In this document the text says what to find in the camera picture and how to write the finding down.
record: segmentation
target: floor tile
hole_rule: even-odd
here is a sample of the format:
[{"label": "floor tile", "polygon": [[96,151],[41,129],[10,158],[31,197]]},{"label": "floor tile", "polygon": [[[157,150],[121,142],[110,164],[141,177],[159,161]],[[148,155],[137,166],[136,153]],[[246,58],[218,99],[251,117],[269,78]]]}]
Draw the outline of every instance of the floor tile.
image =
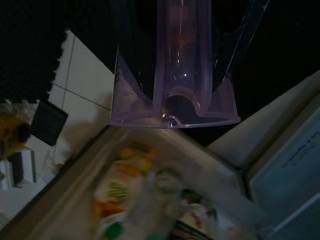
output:
[{"label": "floor tile", "polygon": [[62,109],[69,115],[55,147],[56,163],[64,163],[78,153],[110,117],[109,110],[69,91],[65,92]]},{"label": "floor tile", "polygon": [[77,37],[66,89],[111,109],[114,74]]},{"label": "floor tile", "polygon": [[33,135],[28,139],[26,146],[34,151],[35,172],[42,175],[44,173],[46,155],[49,152],[53,156],[55,146],[49,146]]},{"label": "floor tile", "polygon": [[62,87],[53,84],[50,91],[49,102],[56,105],[58,108],[62,108],[65,91],[66,90],[64,90]]},{"label": "floor tile", "polygon": [[74,44],[75,35],[71,32],[67,32],[67,38],[62,44],[62,57],[60,60],[59,68],[56,70],[56,76],[54,83],[62,88],[66,88],[68,70],[70,65],[70,59],[72,54],[72,48]]}]

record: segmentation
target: dark background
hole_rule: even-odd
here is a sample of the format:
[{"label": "dark background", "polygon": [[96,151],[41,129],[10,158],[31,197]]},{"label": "dark background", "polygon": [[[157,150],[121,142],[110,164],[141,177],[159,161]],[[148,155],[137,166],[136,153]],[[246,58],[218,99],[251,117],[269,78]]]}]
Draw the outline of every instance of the dark background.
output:
[{"label": "dark background", "polygon": [[[270,0],[246,53],[233,67],[245,120],[320,68],[320,1]],[[71,31],[113,72],[117,44],[106,0],[0,1],[0,99],[48,99]],[[183,131],[206,146],[235,125]]]}]

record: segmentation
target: refrigerator door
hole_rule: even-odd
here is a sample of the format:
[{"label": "refrigerator door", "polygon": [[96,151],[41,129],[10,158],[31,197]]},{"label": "refrigerator door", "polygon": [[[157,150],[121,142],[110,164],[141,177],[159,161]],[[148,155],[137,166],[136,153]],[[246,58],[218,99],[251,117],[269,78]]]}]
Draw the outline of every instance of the refrigerator door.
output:
[{"label": "refrigerator door", "polygon": [[[107,127],[79,155],[68,161],[58,176],[2,229],[0,239],[93,239],[91,224],[93,186],[101,173],[105,172],[105,169],[115,159],[126,139],[131,136],[159,146],[162,149],[160,160],[183,159],[185,167],[182,171],[187,176],[191,188],[205,190],[204,180],[213,178],[219,179],[216,184],[219,186],[217,188],[221,188],[220,183],[223,183],[227,189],[239,191],[241,189],[240,176],[236,171],[181,132],[164,129],[127,130]],[[210,188],[210,191],[207,190],[213,197],[216,191],[215,187]],[[233,223],[220,212],[218,216],[223,234],[233,226]]]}]

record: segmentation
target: purple plastic pitcher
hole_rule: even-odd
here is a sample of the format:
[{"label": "purple plastic pitcher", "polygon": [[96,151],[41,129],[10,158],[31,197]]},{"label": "purple plastic pitcher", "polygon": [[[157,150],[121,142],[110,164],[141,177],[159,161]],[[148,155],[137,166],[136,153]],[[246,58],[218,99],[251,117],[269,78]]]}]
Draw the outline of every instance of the purple plastic pitcher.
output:
[{"label": "purple plastic pitcher", "polygon": [[109,124],[195,128],[239,122],[230,75],[212,92],[211,41],[210,0],[157,0],[153,101],[118,51]]}]

